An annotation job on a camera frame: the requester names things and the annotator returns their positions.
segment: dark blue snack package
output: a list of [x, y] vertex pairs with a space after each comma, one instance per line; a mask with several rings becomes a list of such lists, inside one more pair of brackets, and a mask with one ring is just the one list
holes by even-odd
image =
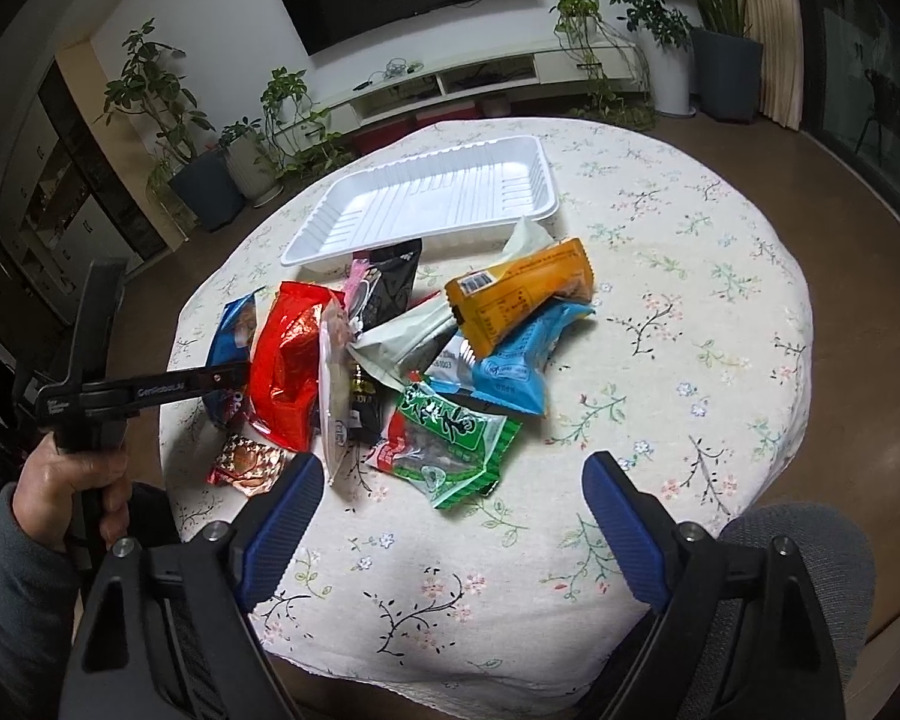
[[[223, 316], [207, 353], [207, 365], [250, 360], [253, 337], [257, 332], [257, 301], [253, 293], [223, 307]], [[226, 428], [245, 410], [242, 389], [220, 389], [203, 396], [210, 421]]]

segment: blue snack package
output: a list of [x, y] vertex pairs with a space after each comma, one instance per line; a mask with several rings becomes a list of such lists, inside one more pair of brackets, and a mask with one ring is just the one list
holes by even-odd
[[[210, 351], [207, 365], [222, 365], [225, 362], [250, 360], [250, 348], [257, 332], [257, 301], [254, 293], [227, 303]], [[203, 396], [210, 421], [217, 427], [226, 428], [237, 415], [244, 411], [245, 397], [242, 389], [219, 389]]]
[[425, 375], [441, 394], [469, 395], [543, 416], [547, 412], [543, 367], [563, 329], [590, 314], [589, 305], [551, 298], [482, 360], [477, 360], [463, 333], [457, 331]]

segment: red box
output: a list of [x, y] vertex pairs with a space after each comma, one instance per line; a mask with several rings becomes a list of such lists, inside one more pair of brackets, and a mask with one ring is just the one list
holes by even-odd
[[353, 145], [360, 152], [360, 156], [377, 151], [391, 143], [396, 143], [401, 138], [413, 132], [413, 119], [399, 119], [396, 122], [380, 124], [379, 127], [364, 130], [353, 136]]
[[416, 125], [418, 127], [429, 127], [430, 124], [450, 122], [453, 119], [480, 118], [480, 108], [477, 108], [476, 100], [463, 100], [461, 103], [449, 103], [421, 111], [416, 115]]

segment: black snack package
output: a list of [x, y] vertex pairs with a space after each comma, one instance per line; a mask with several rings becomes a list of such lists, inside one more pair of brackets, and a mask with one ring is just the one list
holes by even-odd
[[[422, 249], [423, 241], [417, 238], [354, 255], [350, 276], [343, 285], [354, 337], [405, 312]], [[350, 402], [351, 440], [368, 445], [379, 442], [384, 429], [384, 389], [356, 365]]]

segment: barcode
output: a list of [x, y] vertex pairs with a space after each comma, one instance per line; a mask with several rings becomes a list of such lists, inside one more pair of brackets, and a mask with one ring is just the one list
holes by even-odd
[[464, 295], [472, 295], [477, 290], [489, 287], [494, 281], [495, 279], [488, 272], [479, 271], [477, 274], [470, 274], [457, 279], [457, 284], [460, 285], [460, 291]]

